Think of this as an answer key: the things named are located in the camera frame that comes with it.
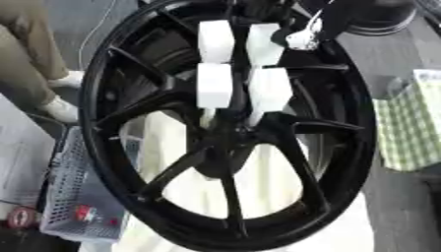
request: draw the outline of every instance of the white cube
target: white cube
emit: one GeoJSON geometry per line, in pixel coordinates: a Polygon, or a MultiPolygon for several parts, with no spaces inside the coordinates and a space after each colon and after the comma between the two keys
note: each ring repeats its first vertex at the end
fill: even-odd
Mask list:
{"type": "Polygon", "coordinates": [[[234,35],[227,20],[205,21],[199,24],[198,46],[203,62],[230,61],[234,44],[234,35]]]}
{"type": "Polygon", "coordinates": [[[200,63],[197,80],[198,107],[226,108],[232,97],[232,74],[228,64],[200,63]]]}
{"type": "Polygon", "coordinates": [[[292,97],[285,68],[255,69],[249,85],[253,111],[282,111],[292,97]]]}
{"type": "Polygon", "coordinates": [[[253,66],[277,65],[282,58],[284,48],[271,41],[271,36],[280,28],[279,24],[252,25],[246,50],[253,66]]]}

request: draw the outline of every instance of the white shoe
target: white shoe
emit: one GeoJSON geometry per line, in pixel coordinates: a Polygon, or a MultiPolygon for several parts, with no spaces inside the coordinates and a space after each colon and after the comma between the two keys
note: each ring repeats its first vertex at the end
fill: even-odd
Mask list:
{"type": "Polygon", "coordinates": [[[78,121],[78,108],[71,103],[56,96],[49,104],[40,108],[49,113],[53,118],[65,123],[76,123],[78,121]]]}
{"type": "Polygon", "coordinates": [[[66,77],[58,80],[49,80],[48,83],[51,88],[69,87],[79,89],[84,76],[84,71],[69,71],[66,77]]]}

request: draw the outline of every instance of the gray basket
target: gray basket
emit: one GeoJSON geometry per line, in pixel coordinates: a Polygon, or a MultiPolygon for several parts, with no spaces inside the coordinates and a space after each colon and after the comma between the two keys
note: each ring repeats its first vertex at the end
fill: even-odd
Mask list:
{"type": "MultiPolygon", "coordinates": [[[[135,163],[140,141],[129,138],[125,147],[135,163]]],[[[70,129],[62,152],[54,156],[49,180],[41,232],[80,242],[118,241],[127,220],[124,207],[96,176],[79,127],[70,129]],[[79,205],[97,208],[105,218],[117,219],[118,224],[76,220],[79,205]]]]}

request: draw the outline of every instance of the green checkered fabric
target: green checkered fabric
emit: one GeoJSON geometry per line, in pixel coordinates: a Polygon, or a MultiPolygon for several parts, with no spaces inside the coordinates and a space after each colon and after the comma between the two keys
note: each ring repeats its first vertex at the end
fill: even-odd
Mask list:
{"type": "Polygon", "coordinates": [[[441,71],[414,70],[403,90],[374,106],[386,167],[413,171],[441,161],[441,71]]]}

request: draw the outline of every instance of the gray floor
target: gray floor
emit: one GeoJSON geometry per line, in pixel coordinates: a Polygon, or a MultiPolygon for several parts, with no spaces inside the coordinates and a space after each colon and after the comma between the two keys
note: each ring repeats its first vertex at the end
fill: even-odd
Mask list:
{"type": "MultiPolygon", "coordinates": [[[[45,0],[57,41],[71,68],[78,69],[78,49],[99,22],[111,0],[45,0]]],[[[136,9],[135,0],[119,0],[103,27],[87,44],[85,62],[97,45],[125,16],[136,9]]],[[[407,76],[415,68],[441,66],[441,39],[421,18],[409,29],[386,37],[344,34],[340,41],[369,85],[381,97],[393,76],[407,76]]],[[[376,252],[437,252],[441,240],[436,229],[428,187],[422,178],[439,181],[436,172],[397,173],[377,158],[365,185],[369,215],[375,231],[376,252]]]]}

